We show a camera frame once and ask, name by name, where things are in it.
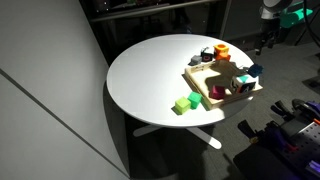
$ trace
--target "green cube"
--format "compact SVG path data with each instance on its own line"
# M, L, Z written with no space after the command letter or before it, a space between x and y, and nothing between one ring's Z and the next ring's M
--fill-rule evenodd
M175 109L179 114L185 113L190 109L190 107L191 107L191 102L185 97L182 97L175 102Z
M197 109L198 105L201 102L201 99L201 94L192 92L188 97L188 100L191 102L191 109Z

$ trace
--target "table base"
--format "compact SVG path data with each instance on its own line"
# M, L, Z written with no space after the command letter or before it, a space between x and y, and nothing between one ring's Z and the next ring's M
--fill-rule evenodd
M161 128L162 127L159 127L159 126L148 125L148 126L144 126L142 128L136 129L133 132L133 135L135 137L139 137L139 136L143 136L145 134L151 133L151 132L156 131ZM215 148L215 149L221 148L222 145L217 139L209 136L207 133L203 132L201 129L199 129L197 127L186 128L186 129L188 131L190 131L192 134L194 134L195 136L197 136L198 138L200 138L201 140L203 140L204 142L208 143L213 148Z

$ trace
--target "pink block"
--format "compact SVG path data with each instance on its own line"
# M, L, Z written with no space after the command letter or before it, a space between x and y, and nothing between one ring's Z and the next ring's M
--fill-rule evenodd
M213 86L209 93L209 97L212 99L219 100L219 99L223 99L225 94L226 94L225 87Z

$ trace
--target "round white table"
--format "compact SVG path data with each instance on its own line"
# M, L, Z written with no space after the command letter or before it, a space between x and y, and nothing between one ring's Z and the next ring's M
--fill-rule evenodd
M207 111L202 104L195 110L177 115L172 108L175 101L188 97L191 88L183 78L184 70L201 49L217 44L229 47L230 61L238 67L250 67L253 62L237 47L211 37L178 34L145 40L121 53L111 64L107 87L115 103L130 116L150 124L138 129L140 136L161 127L186 128L215 148L219 141L208 140L199 126L209 125L234 115L244 108L252 97L235 101L221 108Z

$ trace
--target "wooden tray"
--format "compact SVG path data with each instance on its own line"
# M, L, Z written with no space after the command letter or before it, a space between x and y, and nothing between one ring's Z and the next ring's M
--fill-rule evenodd
M256 82L253 90L249 92L233 92L230 88L232 77L243 74L245 74L245 71L238 69L233 62L226 60L213 61L185 69L186 80L189 81L189 85L192 89L195 89L202 94L204 104L207 106L208 110L253 96L262 89L259 82ZM226 87L224 99L216 100L209 97L209 88L212 88L214 85Z

